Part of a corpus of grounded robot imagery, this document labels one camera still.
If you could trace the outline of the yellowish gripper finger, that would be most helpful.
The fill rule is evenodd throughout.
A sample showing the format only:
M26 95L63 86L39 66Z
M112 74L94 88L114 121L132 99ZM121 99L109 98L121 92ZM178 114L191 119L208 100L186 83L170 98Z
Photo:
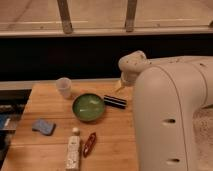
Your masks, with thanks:
M117 85L117 86L116 86L115 92L119 92L119 91L121 91L122 89L124 89L124 86L123 86L123 85Z

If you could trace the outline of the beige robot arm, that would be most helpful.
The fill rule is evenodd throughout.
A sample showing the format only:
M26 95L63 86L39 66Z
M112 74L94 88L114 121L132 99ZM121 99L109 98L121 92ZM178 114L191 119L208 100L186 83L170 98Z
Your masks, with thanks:
M213 105L213 56L149 59L138 50L118 66L117 88L133 88L139 171L196 171L193 115Z

